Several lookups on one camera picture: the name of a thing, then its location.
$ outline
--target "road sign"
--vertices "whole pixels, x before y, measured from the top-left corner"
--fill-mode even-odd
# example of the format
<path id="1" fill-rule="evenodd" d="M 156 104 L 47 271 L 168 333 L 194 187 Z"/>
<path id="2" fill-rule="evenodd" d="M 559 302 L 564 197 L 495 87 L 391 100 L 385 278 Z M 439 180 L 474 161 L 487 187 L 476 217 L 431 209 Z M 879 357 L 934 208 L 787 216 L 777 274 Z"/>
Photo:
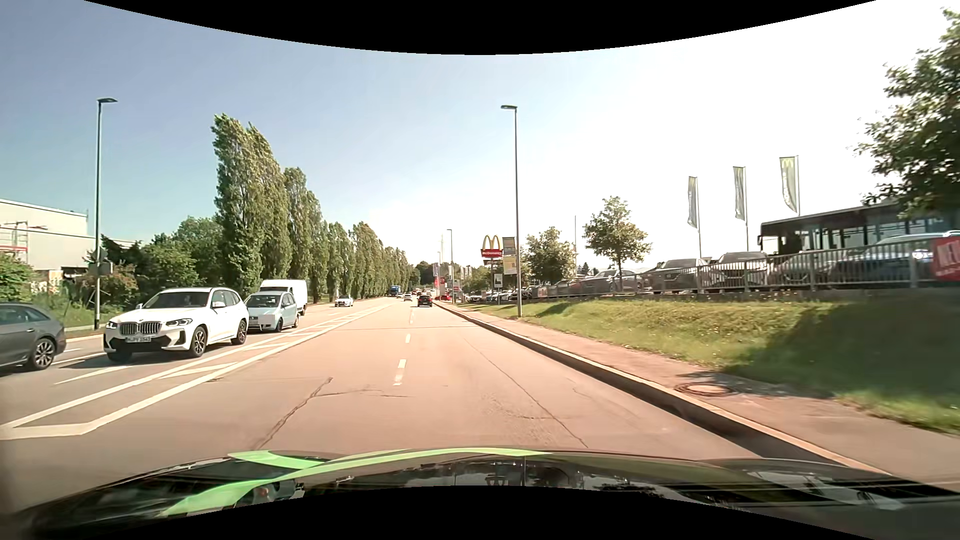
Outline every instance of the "road sign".
<path id="1" fill-rule="evenodd" d="M 508 276 L 516 274 L 516 255 L 503 256 L 503 273 Z"/>
<path id="2" fill-rule="evenodd" d="M 493 235 L 493 238 L 489 234 L 483 237 L 483 243 L 480 244 L 480 257 L 482 258 L 498 258 L 503 256 L 503 246 L 500 244 L 500 237 L 496 234 Z"/>

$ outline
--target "manhole cover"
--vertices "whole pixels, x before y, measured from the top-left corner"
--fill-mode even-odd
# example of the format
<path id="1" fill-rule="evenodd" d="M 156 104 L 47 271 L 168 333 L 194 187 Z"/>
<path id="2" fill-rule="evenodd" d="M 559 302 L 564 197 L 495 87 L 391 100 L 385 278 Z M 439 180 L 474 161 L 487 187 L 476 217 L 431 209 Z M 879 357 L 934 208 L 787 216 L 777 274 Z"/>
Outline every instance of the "manhole cover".
<path id="1" fill-rule="evenodd" d="M 707 396 L 710 398 L 730 396 L 731 394 L 736 393 L 736 390 L 730 388 L 729 386 L 722 386 L 720 384 L 711 384 L 709 382 L 688 382 L 686 384 L 678 384 L 674 388 L 676 390 L 684 392 L 685 394 Z"/>

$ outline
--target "white bmw suv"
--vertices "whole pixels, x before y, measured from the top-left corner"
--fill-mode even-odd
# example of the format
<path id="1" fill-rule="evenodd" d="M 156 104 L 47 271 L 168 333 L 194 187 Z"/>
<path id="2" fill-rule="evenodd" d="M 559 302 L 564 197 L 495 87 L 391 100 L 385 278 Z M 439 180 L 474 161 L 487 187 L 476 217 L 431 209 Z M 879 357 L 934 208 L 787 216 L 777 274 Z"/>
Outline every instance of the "white bmw suv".
<path id="1" fill-rule="evenodd" d="M 240 295 L 225 287 L 173 288 L 113 317 L 104 328 L 104 352 L 115 362 L 133 353 L 183 351 L 199 358 L 206 346 L 247 341 L 250 315 Z"/>

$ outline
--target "metal fence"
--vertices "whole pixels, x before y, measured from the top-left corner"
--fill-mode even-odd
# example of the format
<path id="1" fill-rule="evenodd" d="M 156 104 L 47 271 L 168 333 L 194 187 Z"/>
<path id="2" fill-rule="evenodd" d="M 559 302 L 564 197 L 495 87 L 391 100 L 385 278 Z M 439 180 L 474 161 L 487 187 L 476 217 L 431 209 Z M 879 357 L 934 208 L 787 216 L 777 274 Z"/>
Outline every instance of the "metal fence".
<path id="1" fill-rule="evenodd" d="M 723 293 L 950 286 L 933 276 L 933 240 L 817 250 L 689 268 L 661 268 L 620 276 L 590 276 L 527 287 L 524 300 L 619 294 Z M 501 297 L 500 302 L 510 297 Z M 484 302 L 496 303 L 491 295 Z"/>

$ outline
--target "sidewalk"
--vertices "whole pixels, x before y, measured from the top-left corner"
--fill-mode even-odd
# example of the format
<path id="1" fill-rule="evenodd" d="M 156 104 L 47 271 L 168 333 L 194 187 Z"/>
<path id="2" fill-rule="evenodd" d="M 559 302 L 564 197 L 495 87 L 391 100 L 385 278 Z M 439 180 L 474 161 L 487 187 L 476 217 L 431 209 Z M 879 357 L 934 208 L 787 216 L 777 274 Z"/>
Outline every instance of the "sidewalk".
<path id="1" fill-rule="evenodd" d="M 787 385 L 711 372 L 665 356 L 631 351 L 449 303 L 444 303 L 444 307 L 668 388 L 692 382 L 728 386 L 738 393 L 725 397 L 697 395 L 696 399 L 892 475 L 928 483 L 947 480 L 952 483 L 951 489 L 957 489 L 960 437 L 869 416 L 823 397 L 803 395 Z"/>

